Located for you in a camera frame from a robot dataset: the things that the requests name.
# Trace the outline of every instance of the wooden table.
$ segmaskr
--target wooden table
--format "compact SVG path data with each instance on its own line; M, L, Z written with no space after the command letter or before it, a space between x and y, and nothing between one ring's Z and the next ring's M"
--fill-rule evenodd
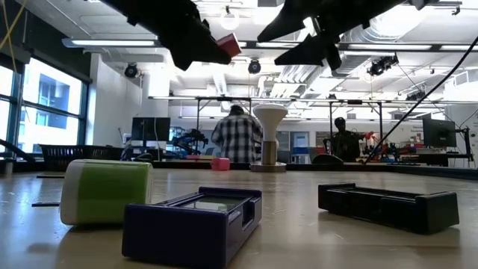
M189 194L199 186L263 191L263 218L230 268L477 268L478 185L395 173L155 170L153 200ZM317 185L432 193L456 191L462 224L436 235L415 235L331 215L317 207ZM61 179L17 175L0 179L0 268L162 268L124 259L121 230L75 230L58 208L33 202L60 199Z

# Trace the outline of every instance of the red block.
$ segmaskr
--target red block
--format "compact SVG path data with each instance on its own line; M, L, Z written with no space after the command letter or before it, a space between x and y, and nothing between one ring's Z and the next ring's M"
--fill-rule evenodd
M214 171L227 171L231 169L231 161L228 158L214 158L211 166Z

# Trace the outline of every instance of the desk lamp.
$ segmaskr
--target desk lamp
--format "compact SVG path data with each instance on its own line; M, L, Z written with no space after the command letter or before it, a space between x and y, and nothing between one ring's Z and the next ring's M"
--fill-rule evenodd
M262 125L264 137L262 140L261 161L251 164L253 172L285 172L286 164L277 163L277 125L288 114L287 108L282 105L267 104L254 108L254 115Z

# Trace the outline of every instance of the person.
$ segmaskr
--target person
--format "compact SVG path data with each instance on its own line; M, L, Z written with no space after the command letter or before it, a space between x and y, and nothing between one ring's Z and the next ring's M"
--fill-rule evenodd
M229 115L216 125L211 140L221 148L223 158L233 163L252 163L257 158L255 142L262 140L262 127L242 107L233 105Z
M343 117L335 119L335 127L338 133L332 137L332 154L341 158L342 161L355 162L360 157L359 140L364 139L365 135L347 131Z

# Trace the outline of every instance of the plaid shirt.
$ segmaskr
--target plaid shirt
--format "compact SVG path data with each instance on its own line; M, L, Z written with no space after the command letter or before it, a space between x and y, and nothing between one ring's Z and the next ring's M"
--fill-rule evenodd
M256 160L254 141L262 140L262 127L250 115L227 116L218 122L211 139L224 158L247 164Z

